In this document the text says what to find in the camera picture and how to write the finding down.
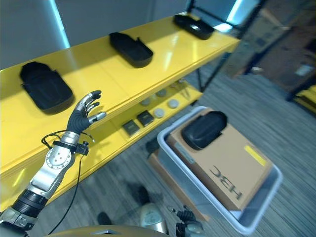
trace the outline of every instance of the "blue light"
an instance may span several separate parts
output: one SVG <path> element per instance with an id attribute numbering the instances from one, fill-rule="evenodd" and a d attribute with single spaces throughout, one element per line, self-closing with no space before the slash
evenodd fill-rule
<path id="1" fill-rule="evenodd" d="M 60 32 L 60 36 L 62 38 L 62 41 L 63 41 L 63 44 L 64 44 L 64 48 L 70 48 L 70 44 L 69 44 L 69 41 L 68 41 L 68 38 L 67 38 L 67 35 L 66 35 L 66 31 L 65 31 L 63 22 L 61 20 L 61 17 L 60 17 L 60 14 L 59 14 L 56 2 L 55 2 L 55 0 L 48 0 L 48 1 L 49 1 L 51 9 L 53 11 L 53 14 L 55 16 L 55 21 L 56 21 L 56 24 L 58 26 L 58 29 L 59 29 L 59 32 Z"/>

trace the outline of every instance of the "black shoe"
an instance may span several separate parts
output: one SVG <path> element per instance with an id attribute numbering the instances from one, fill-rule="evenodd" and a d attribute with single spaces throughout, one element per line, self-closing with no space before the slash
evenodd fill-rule
<path id="1" fill-rule="evenodd" d="M 109 216 L 105 212 L 100 212 L 98 215 L 98 223 L 99 225 L 111 225 L 112 221 L 110 220 Z"/>
<path id="2" fill-rule="evenodd" d="M 144 186 L 140 186 L 138 189 L 138 197 L 141 205 L 145 205 L 150 202 L 147 189 Z"/>

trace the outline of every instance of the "small black box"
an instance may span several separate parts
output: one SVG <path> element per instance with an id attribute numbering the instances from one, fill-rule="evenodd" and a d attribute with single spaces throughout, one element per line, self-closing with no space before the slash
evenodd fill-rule
<path id="1" fill-rule="evenodd" d="M 139 131 L 139 126 L 137 126 L 137 124 L 133 120 L 130 120 L 127 123 L 123 124 L 123 128 L 129 136 L 132 136 Z"/>
<path id="2" fill-rule="evenodd" d="M 154 121 L 154 117 L 147 111 L 145 110 L 141 114 L 137 116 L 137 119 L 140 121 L 140 123 L 146 127 L 148 124 L 150 124 L 152 121 Z"/>

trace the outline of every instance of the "robotic arm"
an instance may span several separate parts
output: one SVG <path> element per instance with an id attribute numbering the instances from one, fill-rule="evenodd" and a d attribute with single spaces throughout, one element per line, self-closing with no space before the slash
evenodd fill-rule
<path id="1" fill-rule="evenodd" d="M 76 105 L 72 112 L 66 132 L 60 141 L 54 141 L 50 147 L 45 162 L 40 170 L 31 179 L 26 189 L 21 193 L 15 203 L 8 207 L 0 216 L 0 236 L 4 237 L 27 237 L 25 231 L 31 230 L 39 213 L 45 207 L 47 201 L 53 196 L 61 184 L 66 171 L 75 162 L 75 153 L 87 155 L 88 143 L 79 144 L 80 134 L 91 124 L 103 119 L 105 112 L 99 112 L 88 117 L 88 113 L 99 102 L 93 103 L 100 98 L 101 91 L 93 91 L 84 96 Z M 176 236 L 179 237 L 204 237 L 204 231 L 200 222 L 196 221 L 192 212 L 186 210 L 178 211 L 177 216 L 184 223 L 177 224 Z M 163 237 L 166 236 L 157 231 L 131 227 L 131 226 L 95 226 L 69 230 L 62 233 L 53 234 L 59 237 L 68 236 L 91 236 L 97 234 L 116 234 L 122 236 L 139 237 Z"/>
<path id="2" fill-rule="evenodd" d="M 2 213 L 0 225 L 19 228 L 22 231 L 33 227 L 39 213 L 61 184 L 66 171 L 74 164 L 75 153 L 87 155 L 88 143 L 79 144 L 78 141 L 84 130 L 106 116 L 105 112 L 99 112 L 87 117 L 88 113 L 99 105 L 99 102 L 92 102 L 101 97 L 100 93 L 100 90 L 93 91 L 78 102 L 61 140 L 54 141 L 43 166 L 15 203 Z"/>

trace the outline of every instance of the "cardboard box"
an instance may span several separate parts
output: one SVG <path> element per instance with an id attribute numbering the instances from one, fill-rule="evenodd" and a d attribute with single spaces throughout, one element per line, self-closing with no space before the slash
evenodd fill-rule
<path id="1" fill-rule="evenodd" d="M 296 27 L 257 66 L 266 78 L 291 92 L 315 73 L 315 54 L 306 49 L 315 38 L 314 27 Z"/>
<path id="2" fill-rule="evenodd" d="M 290 28 L 281 24 L 268 10 L 262 9 L 245 33 L 247 41 L 258 53 L 267 49 Z"/>
<path id="3" fill-rule="evenodd" d="M 164 182 L 169 186 L 169 188 L 175 193 L 178 199 L 186 205 L 196 216 L 196 218 L 200 221 L 209 221 L 210 217 L 201 213 L 194 205 L 194 203 L 190 200 L 190 198 L 186 195 L 186 193 L 180 188 L 180 186 L 176 183 L 176 181 L 171 177 L 168 171 L 163 167 L 163 165 L 159 162 L 159 159 L 156 153 L 152 153 L 148 159 L 151 166 L 155 169 L 155 171 L 160 175 L 160 177 L 164 180 Z"/>
<path id="4" fill-rule="evenodd" d="M 189 147 L 181 130 L 205 109 L 168 136 L 167 144 L 228 210 L 243 210 L 260 188 L 272 163 L 231 125 L 200 151 Z"/>
<path id="5" fill-rule="evenodd" d="M 285 26 L 304 26 L 315 16 L 315 0 L 270 0 L 265 8 Z"/>
<path id="6" fill-rule="evenodd" d="M 221 72 L 231 78 L 242 75 L 255 54 L 256 51 L 248 42 L 241 41 L 223 65 Z"/>

